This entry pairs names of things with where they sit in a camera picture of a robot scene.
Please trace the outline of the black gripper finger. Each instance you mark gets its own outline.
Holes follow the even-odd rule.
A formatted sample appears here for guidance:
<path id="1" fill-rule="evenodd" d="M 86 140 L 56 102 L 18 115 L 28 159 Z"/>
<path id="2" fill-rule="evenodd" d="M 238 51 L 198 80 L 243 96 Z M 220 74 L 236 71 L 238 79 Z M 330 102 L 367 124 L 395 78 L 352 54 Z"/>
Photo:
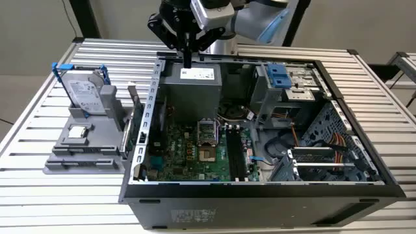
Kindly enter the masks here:
<path id="1" fill-rule="evenodd" d="M 164 19 L 160 14 L 152 14 L 148 19 L 148 28 L 159 37 L 170 49 L 176 49 L 182 52 L 183 67 L 187 68 L 187 37 L 186 33 L 178 32 L 174 34 L 164 25 Z"/>
<path id="2" fill-rule="evenodd" d="M 187 68 L 192 67 L 192 54 L 204 51 L 224 33 L 224 27 L 210 29 L 199 38 L 196 38 L 196 32 L 190 33 L 187 41 Z"/>

